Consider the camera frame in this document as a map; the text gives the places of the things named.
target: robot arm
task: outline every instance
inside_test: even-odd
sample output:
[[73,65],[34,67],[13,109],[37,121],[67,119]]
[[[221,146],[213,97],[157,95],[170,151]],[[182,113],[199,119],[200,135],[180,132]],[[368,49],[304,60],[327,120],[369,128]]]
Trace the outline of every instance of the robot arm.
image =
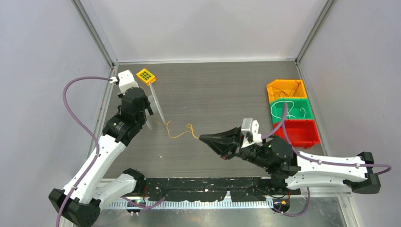
[[[282,138],[273,137],[266,142],[258,133],[259,123],[245,118],[240,128],[201,135],[199,140],[206,143],[224,160],[239,157],[262,167],[271,175],[271,189],[277,194],[302,187],[351,187],[361,194],[378,193],[380,181],[369,167],[331,166],[315,163],[297,156],[290,144]],[[363,152],[356,157],[326,157],[300,152],[316,160],[346,164],[373,164],[373,156]]]
[[144,175],[136,170],[127,169],[114,181],[96,188],[111,163],[142,129],[146,123],[146,113],[153,114],[148,97],[138,86],[131,72],[127,70],[119,73],[117,78],[112,78],[112,83],[119,85],[122,104],[118,106],[118,113],[103,128],[102,136],[99,138],[99,154],[97,155],[94,150],[71,181],[62,190],[53,189],[49,195],[52,205],[59,211],[77,179],[83,175],[94,157],[98,156],[68,198],[62,213],[63,217],[80,227],[92,226],[100,211],[110,202],[128,193],[140,193],[146,186]]

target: stacked bins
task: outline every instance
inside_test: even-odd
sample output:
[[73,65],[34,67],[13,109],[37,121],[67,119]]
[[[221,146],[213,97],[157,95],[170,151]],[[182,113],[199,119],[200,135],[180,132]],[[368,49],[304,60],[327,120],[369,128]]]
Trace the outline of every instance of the stacked bins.
[[[288,113],[284,121],[288,137],[294,147],[310,148],[320,143],[311,105],[306,94],[304,82],[298,79],[277,79],[266,86],[273,126],[280,122],[284,103]],[[276,136],[283,139],[280,128]]]

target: gray wall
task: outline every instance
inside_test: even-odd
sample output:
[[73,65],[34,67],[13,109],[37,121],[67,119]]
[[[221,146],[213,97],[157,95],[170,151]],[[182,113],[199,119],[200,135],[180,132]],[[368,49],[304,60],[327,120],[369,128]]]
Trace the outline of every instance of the gray wall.
[[[65,84],[109,68],[70,0],[0,3],[0,226],[54,226],[47,199],[79,170],[90,137],[62,103]],[[71,87],[77,116],[94,128],[104,82]]]
[[326,0],[89,0],[123,61],[294,59]]
[[354,194],[361,226],[399,226],[401,1],[337,1],[301,62],[329,155],[373,152],[393,170]]

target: orange wire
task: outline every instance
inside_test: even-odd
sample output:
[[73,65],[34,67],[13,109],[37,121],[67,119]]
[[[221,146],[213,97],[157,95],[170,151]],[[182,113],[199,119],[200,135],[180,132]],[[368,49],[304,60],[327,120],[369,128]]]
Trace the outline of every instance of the orange wire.
[[148,196],[148,186],[145,186],[145,188],[143,190],[144,190],[144,193],[143,193],[142,198],[143,198],[143,200],[145,200],[145,197]]
[[297,85],[295,88],[293,88],[293,89],[289,92],[290,96],[291,96],[291,92],[292,92],[294,89],[295,89],[295,91],[294,91],[293,97],[295,96],[296,92],[298,91],[299,85],[300,85],[301,83],[299,83],[298,81],[296,81],[296,83],[297,83],[298,85]]
[[277,89],[278,91],[274,92],[273,95],[270,94],[269,92],[267,92],[267,94],[269,94],[270,96],[275,96],[275,95],[277,95],[277,93],[278,93],[278,94],[279,94],[279,97],[280,97],[281,93],[284,93],[285,96],[291,97],[292,91],[295,90],[295,91],[294,91],[294,94],[293,94],[293,97],[295,97],[295,94],[296,94],[296,92],[298,91],[299,86],[300,86],[300,84],[301,84],[301,83],[298,82],[298,81],[296,81],[296,83],[297,83],[297,85],[289,92],[289,94],[287,94],[285,91],[283,91],[282,89],[280,89],[280,88],[278,88],[278,87],[275,87],[275,86],[272,86],[272,85],[268,85],[267,87],[275,88],[275,89]]
[[153,118],[153,120],[154,120],[158,125],[165,125],[165,126],[166,126],[166,129],[167,129],[168,137],[170,137],[170,138],[172,138],[172,139],[176,139],[176,138],[178,138],[178,137],[180,137],[180,136],[186,134],[187,132],[190,132],[190,133],[192,134],[192,136],[193,136],[195,139],[199,139],[199,137],[195,136],[195,132],[194,132],[194,129],[193,129],[193,125],[192,125],[191,123],[188,123],[188,124],[186,124],[186,126],[185,126],[185,127],[187,127],[188,129],[190,129],[191,131],[188,131],[188,130],[187,130],[187,131],[184,131],[183,133],[179,134],[178,136],[171,136],[171,135],[170,135],[170,129],[168,128],[168,124],[169,124],[171,121],[168,121],[167,124],[161,124],[161,123],[159,123],[158,121],[156,121],[155,118]]
[[288,203],[291,203],[291,191],[288,193]]

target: aluminum frame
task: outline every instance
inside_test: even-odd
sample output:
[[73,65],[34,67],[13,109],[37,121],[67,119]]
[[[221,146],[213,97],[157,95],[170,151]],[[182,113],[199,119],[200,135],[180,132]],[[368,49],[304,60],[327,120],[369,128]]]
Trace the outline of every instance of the aluminum frame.
[[96,46],[99,48],[107,64],[109,64],[110,68],[118,65],[118,60],[107,39],[107,36],[101,28],[100,22],[97,21],[97,16],[95,11],[92,9],[90,2],[88,0],[71,0],[71,2],[75,6],[79,16],[82,18],[85,26],[88,29],[88,32],[94,39]]
[[323,9],[321,10],[314,26],[312,27],[311,32],[309,33],[308,37],[305,40],[304,45],[302,45],[301,51],[299,52],[297,58],[295,59],[295,64],[299,65],[303,56],[305,55],[306,51],[309,48],[309,45],[313,41],[315,35],[319,31],[320,27],[322,27],[322,24],[324,23],[325,19],[327,18],[327,15],[330,13],[334,3],[337,0],[327,0],[325,5],[323,6]]
[[[118,65],[114,66],[113,69],[110,71],[109,78],[115,77],[117,75],[117,70],[118,70]],[[102,135],[102,129],[106,121],[106,113],[107,109],[109,108],[109,102],[112,96],[112,90],[113,90],[113,84],[107,83],[105,90],[103,92],[102,105],[99,110],[99,115],[97,116],[96,119],[95,129],[93,130],[93,134],[96,136],[96,138],[100,138],[100,136]],[[95,149],[95,142],[91,140],[89,149],[87,151],[87,158],[94,149]]]

